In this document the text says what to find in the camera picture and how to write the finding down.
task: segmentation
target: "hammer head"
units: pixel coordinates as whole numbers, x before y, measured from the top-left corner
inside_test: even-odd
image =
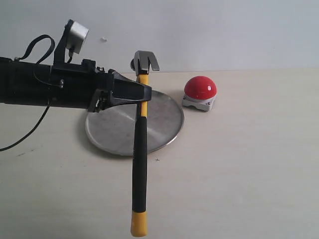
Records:
[[[153,71],[159,71],[158,61],[151,51],[137,51],[134,59],[131,61],[131,69],[135,71],[136,76],[148,74],[150,65]]]

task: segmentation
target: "round metal tray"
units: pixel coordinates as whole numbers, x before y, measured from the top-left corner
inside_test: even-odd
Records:
[[[88,113],[85,131],[98,148],[116,155],[132,156],[136,105],[111,107]],[[181,130],[184,114],[170,96],[152,91],[148,102],[148,152],[171,143]]]

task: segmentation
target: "white wall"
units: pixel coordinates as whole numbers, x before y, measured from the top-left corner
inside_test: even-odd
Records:
[[[23,55],[43,33],[58,41],[69,18],[90,29],[75,62],[121,72],[138,49],[162,71],[319,66],[317,0],[2,0],[0,56]]]

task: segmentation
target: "yellow handle tip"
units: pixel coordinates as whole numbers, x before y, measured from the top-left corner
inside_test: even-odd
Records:
[[[131,235],[140,238],[148,234],[148,223],[146,212],[132,212]]]

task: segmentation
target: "hammer handle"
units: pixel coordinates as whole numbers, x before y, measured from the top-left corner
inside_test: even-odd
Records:
[[[148,85],[149,76],[139,75],[138,82]],[[131,234],[134,237],[144,237],[148,233],[146,214],[146,188],[148,163],[148,103],[137,104],[133,170],[132,170],[132,223]]]

